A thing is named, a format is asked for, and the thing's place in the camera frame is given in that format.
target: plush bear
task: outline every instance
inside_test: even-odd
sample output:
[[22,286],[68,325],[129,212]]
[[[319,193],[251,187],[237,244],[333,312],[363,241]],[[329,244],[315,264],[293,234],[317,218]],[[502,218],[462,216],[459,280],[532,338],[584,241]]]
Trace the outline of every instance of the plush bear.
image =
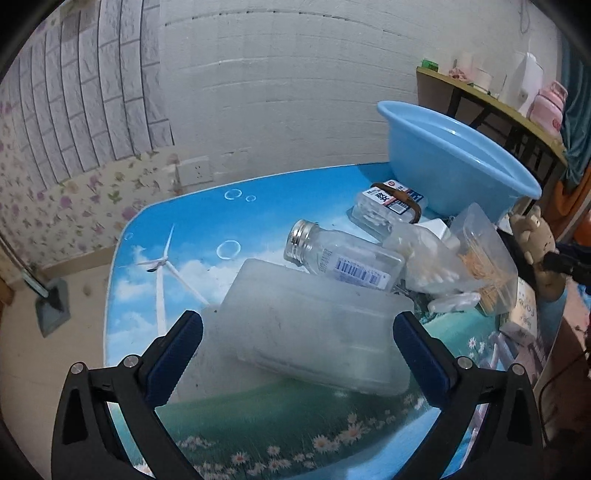
[[528,215],[510,215],[509,224],[525,261],[534,268],[538,294],[547,301],[560,298],[566,285],[566,275],[544,271],[542,260],[548,252],[558,252],[548,223],[542,218],[540,207],[534,206]]

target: frosted plastic box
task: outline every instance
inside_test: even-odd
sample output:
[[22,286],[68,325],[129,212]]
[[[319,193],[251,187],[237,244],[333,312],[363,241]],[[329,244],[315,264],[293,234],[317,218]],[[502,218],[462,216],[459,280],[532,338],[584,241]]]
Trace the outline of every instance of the frosted plastic box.
[[215,335],[241,361],[314,383],[397,395],[410,370],[392,337],[413,301],[248,259],[218,309]]
[[495,226],[477,203],[462,211],[450,225],[460,241],[458,255],[472,275],[488,282],[480,291],[487,315],[507,313],[517,301],[517,267]]

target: metal lid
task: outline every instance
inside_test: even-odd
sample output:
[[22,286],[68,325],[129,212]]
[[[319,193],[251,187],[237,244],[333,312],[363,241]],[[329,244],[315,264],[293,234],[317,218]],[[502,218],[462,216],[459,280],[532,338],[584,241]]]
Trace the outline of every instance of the metal lid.
[[291,232],[287,237],[285,251],[283,255],[285,258],[292,258],[298,262],[303,262],[303,252],[308,236],[312,227],[316,224],[308,220],[298,220],[291,228]]

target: teal curtain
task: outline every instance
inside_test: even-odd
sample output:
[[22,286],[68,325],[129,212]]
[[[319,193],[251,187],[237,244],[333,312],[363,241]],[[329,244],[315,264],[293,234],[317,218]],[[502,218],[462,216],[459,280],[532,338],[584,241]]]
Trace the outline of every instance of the teal curtain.
[[560,83],[569,91],[560,133],[569,164],[566,189],[572,190],[581,182],[591,158],[591,67],[564,37]]

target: white label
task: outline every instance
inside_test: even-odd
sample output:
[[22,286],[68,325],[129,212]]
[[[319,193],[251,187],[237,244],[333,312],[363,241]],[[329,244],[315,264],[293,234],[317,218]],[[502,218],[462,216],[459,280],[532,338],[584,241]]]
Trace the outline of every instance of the white label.
[[[423,195],[421,195],[420,193],[417,193],[414,190],[405,187],[396,180],[388,180],[384,183],[389,187],[392,187],[393,189],[407,193],[410,196],[410,198],[412,198],[417,203],[424,198]],[[387,207],[389,210],[392,210],[394,213],[397,213],[399,215],[402,215],[410,208],[406,203],[397,200],[395,197],[393,197],[389,193],[386,193],[379,187],[372,187],[369,190],[365,190],[363,194],[366,197],[371,198],[374,202],[378,202],[380,205]]]
[[335,279],[340,281],[378,290],[385,289],[391,278],[386,272],[359,263],[344,255],[333,255],[327,249],[322,252],[320,271],[330,272]]

